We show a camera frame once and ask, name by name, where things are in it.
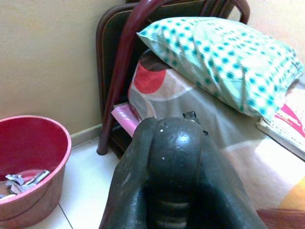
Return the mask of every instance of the maroon metal frame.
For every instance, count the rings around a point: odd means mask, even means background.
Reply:
[[[107,153],[108,141],[112,126],[114,124],[114,117],[111,115],[113,106],[118,103],[120,95],[123,91],[124,84],[127,78],[127,71],[130,64],[130,57],[133,51],[134,40],[136,32],[138,32],[145,24],[148,17],[160,6],[176,0],[141,0],[131,12],[120,37],[120,44],[116,55],[112,80],[108,92],[107,103],[102,118],[102,134],[100,136],[97,153],[105,155]],[[226,4],[233,3],[240,11],[240,22],[247,24],[250,16],[250,7],[246,0],[228,0],[222,6],[225,9]],[[214,10],[220,4],[215,2],[210,15],[213,15]]]

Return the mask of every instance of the white tile floor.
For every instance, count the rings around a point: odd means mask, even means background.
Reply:
[[[45,220],[27,229],[99,227],[113,171],[119,160],[111,151],[104,156],[97,155],[97,144],[96,139],[72,150],[59,205]]]

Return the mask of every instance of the book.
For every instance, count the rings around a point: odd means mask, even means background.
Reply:
[[[305,161],[305,75],[289,88],[285,104],[271,120],[261,118],[257,128]]]

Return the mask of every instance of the patterned bedsheet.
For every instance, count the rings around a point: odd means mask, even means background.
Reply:
[[[195,111],[202,128],[235,167],[266,225],[305,228],[305,162],[257,129],[258,119],[200,89],[151,51],[139,60],[128,97],[140,119]]]

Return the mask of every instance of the pillow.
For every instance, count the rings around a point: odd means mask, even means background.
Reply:
[[[184,77],[252,117],[270,120],[304,70],[288,45],[236,21],[167,18],[138,36]]]

